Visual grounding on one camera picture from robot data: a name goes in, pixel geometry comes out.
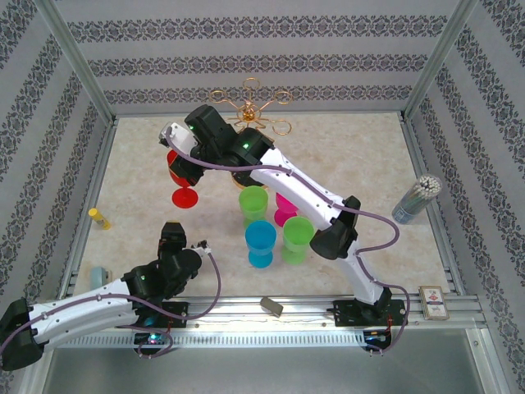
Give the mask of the red plastic wine glass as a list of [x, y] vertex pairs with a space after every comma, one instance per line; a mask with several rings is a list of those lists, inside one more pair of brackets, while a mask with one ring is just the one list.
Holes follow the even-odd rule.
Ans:
[[183, 177], [177, 176], [172, 170], [171, 165], [175, 162], [177, 153], [169, 150], [167, 153], [167, 166], [170, 178], [179, 186], [172, 195], [171, 201], [178, 208], [192, 208], [198, 201], [198, 193], [191, 188], [190, 183]]

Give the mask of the green plastic wine glass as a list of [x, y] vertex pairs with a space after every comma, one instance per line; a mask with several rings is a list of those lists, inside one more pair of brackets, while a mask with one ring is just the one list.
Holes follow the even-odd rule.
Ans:
[[244, 216], [243, 227], [256, 221], [265, 220], [268, 206], [268, 193], [261, 186], [245, 187], [239, 195], [240, 210]]
[[300, 264], [307, 254], [309, 243], [315, 234], [315, 228], [305, 217], [292, 217], [283, 226], [284, 246], [281, 257], [285, 263]]

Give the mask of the blue plastic wine glass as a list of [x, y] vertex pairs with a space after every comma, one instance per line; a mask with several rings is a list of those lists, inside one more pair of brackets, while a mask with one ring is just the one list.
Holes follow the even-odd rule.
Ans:
[[272, 263], [276, 238], [275, 227], [267, 221], [255, 221], [247, 226], [244, 239], [249, 250], [249, 262], [255, 268], [266, 268]]

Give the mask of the pink plastic wine glass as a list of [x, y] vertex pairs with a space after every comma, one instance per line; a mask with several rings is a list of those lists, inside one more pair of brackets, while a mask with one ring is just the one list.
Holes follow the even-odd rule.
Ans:
[[299, 209], [282, 195], [276, 193], [277, 210], [274, 213], [276, 225], [283, 227], [290, 218], [296, 217]]

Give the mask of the yellow glue stick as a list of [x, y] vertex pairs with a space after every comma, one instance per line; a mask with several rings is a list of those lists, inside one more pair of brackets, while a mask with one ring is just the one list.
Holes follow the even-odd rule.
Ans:
[[88, 215], [103, 230], [109, 230], [111, 228], [111, 223], [100, 213], [97, 208], [91, 208], [88, 211]]

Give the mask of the pale blue plastic tool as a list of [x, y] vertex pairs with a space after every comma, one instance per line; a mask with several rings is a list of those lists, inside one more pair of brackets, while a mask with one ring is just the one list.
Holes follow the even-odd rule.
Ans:
[[94, 290], [112, 281], [112, 272], [104, 267], [93, 267], [89, 272], [90, 289]]

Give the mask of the small grey metal block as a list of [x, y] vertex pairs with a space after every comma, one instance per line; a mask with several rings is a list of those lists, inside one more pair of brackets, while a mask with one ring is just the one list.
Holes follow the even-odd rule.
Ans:
[[281, 316], [284, 309], [282, 304], [266, 296], [260, 300], [259, 304], [263, 310], [278, 318]]

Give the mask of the grey metal sheet panel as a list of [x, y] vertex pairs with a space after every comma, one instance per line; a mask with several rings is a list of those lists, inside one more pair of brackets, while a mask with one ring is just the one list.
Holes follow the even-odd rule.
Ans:
[[484, 329], [411, 329], [384, 355], [345, 345], [60, 349], [22, 394], [513, 394]]

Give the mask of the clear tube of grey sticks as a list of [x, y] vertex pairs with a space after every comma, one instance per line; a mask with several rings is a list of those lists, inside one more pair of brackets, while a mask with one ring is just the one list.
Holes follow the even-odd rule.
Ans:
[[391, 215], [399, 224], [414, 220], [442, 190], [438, 176], [422, 174], [393, 208]]

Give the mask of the playing card box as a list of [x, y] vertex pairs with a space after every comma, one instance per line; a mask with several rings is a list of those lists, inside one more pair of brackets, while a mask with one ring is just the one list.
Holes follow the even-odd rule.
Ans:
[[440, 286], [420, 286], [422, 312], [426, 320], [447, 320], [450, 318]]

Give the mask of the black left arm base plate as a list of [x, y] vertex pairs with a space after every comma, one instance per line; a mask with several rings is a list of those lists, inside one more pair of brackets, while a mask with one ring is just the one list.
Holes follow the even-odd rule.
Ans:
[[[170, 314], [186, 316], [189, 304], [187, 302], [168, 301], [162, 302], [160, 308]], [[186, 321], [161, 314], [154, 309], [143, 307], [137, 310], [138, 320], [135, 323], [138, 327], [146, 328], [185, 328]]]

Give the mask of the aluminium mounting rail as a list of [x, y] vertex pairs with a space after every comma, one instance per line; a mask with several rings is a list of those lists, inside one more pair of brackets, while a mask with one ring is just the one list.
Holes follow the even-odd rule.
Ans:
[[166, 314], [186, 321], [190, 328], [200, 326], [204, 330], [219, 332], [256, 331], [307, 331], [319, 327], [344, 330], [384, 331], [392, 328], [484, 328], [486, 317], [480, 304], [471, 297], [452, 297], [445, 301], [450, 318], [447, 320], [426, 320], [420, 300], [412, 300], [400, 326], [389, 323], [379, 327], [337, 327], [331, 312], [333, 301], [326, 297], [299, 297], [283, 299], [281, 316], [275, 317], [253, 297], [222, 299], [214, 307], [208, 307], [198, 297], [182, 299], [189, 304], [186, 316]]

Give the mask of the aluminium side rail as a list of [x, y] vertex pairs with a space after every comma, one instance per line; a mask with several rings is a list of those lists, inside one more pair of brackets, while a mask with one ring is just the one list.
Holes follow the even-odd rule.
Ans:
[[62, 271], [60, 286], [57, 288], [56, 296], [59, 299], [71, 296], [73, 292], [71, 288], [75, 288], [75, 285], [71, 283], [78, 276], [91, 228], [92, 219], [89, 217], [88, 211], [98, 202], [117, 125], [117, 119], [110, 121], [98, 146], [96, 161], [90, 173], [91, 177], [87, 184], [88, 188], [85, 191], [84, 202], [78, 216], [74, 237], [71, 241], [69, 252], [66, 255], [66, 265]]
[[[399, 123], [413, 164], [413, 170], [416, 176], [421, 176], [427, 173], [427, 165], [425, 164], [416, 136], [409, 121], [400, 119]], [[441, 217], [439, 204], [436, 201], [432, 201], [426, 207], [426, 212], [444, 270], [450, 275], [453, 293], [457, 296], [466, 296], [468, 292], [461, 278], [456, 255], [454, 254], [450, 238], [448, 237], [444, 221]]]

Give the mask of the aluminium corner post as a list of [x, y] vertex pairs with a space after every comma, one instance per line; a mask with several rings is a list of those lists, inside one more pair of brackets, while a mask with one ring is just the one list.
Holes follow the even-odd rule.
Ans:
[[70, 63], [73, 71], [78, 75], [87, 94], [94, 103], [98, 112], [103, 116], [107, 124], [112, 125], [116, 119], [115, 113], [106, 99], [106, 96], [91, 70], [84, 54], [75, 41], [68, 24], [59, 12], [54, 0], [33, 0], [35, 6], [42, 14], [48, 28], [51, 30], [56, 41], [59, 43], [63, 53]]
[[457, 39], [463, 26], [466, 24], [473, 9], [478, 4], [479, 0], [459, 0], [454, 12], [446, 23], [442, 35], [437, 40], [436, 46], [432, 49], [431, 55], [425, 67], [422, 70], [417, 82], [415, 83], [408, 102], [401, 111], [403, 120], [405, 122], [411, 119], [417, 111], [420, 102], [425, 97], [429, 90], [432, 81], [437, 72], [444, 63], [449, 51], [451, 50], [454, 41]]

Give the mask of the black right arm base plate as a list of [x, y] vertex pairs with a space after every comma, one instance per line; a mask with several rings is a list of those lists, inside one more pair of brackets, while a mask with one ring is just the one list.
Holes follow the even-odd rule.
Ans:
[[375, 306], [357, 300], [334, 300], [331, 312], [337, 327], [379, 327], [391, 323], [400, 326], [407, 312], [402, 300], [390, 300]]

